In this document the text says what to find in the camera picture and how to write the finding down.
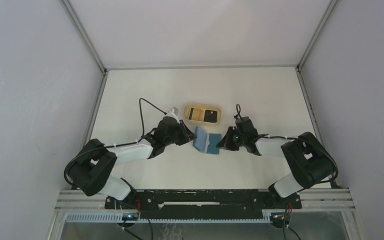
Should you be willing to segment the black VIP card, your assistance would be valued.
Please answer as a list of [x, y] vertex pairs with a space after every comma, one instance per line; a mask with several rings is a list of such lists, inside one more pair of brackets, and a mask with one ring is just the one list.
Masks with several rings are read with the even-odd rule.
[[208, 110], [206, 109], [204, 112], [204, 122], [207, 123], [216, 123], [218, 122], [218, 112], [216, 110]]

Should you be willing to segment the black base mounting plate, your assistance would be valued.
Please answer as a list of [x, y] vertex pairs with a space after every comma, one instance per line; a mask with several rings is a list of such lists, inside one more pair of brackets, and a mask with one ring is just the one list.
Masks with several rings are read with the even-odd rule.
[[267, 189], [144, 189], [132, 190], [123, 200], [108, 197], [106, 207], [131, 205], [140, 210], [156, 210], [167, 203], [218, 203], [220, 205], [244, 205], [252, 209], [301, 209], [302, 202], [296, 193], [281, 198]]

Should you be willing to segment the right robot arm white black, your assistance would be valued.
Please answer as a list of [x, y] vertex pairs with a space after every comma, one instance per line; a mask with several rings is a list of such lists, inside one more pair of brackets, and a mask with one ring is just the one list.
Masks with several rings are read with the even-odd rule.
[[275, 208], [282, 208], [293, 194], [334, 181], [339, 173], [333, 157], [311, 132], [297, 137], [259, 134], [249, 117], [237, 117], [216, 147], [228, 151], [243, 147], [256, 156], [286, 160], [290, 173], [269, 186], [269, 203]]

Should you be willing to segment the blue leather card holder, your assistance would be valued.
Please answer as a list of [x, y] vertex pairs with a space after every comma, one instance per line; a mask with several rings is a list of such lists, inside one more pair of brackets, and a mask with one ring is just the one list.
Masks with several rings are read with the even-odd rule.
[[201, 127], [196, 127], [194, 131], [195, 139], [192, 146], [203, 154], [219, 155], [220, 149], [217, 144], [222, 140], [219, 133], [208, 133]]

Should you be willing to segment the beige oval plastic tray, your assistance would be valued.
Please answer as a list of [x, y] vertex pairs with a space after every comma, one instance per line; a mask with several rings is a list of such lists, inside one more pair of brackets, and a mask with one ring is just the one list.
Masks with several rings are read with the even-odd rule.
[[192, 102], [185, 105], [183, 118], [194, 125], [217, 126], [222, 120], [222, 110], [216, 105]]

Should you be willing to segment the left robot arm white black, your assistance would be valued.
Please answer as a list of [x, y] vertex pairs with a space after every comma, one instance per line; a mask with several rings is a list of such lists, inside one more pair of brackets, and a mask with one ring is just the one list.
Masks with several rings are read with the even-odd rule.
[[113, 168], [136, 160], [155, 158], [167, 146], [182, 146], [195, 138], [196, 135], [183, 120], [165, 116], [157, 127], [135, 142], [106, 146], [97, 138], [91, 139], [66, 165], [63, 176], [86, 196], [110, 196], [123, 208], [129, 209], [135, 205], [137, 196], [127, 181], [112, 176]]

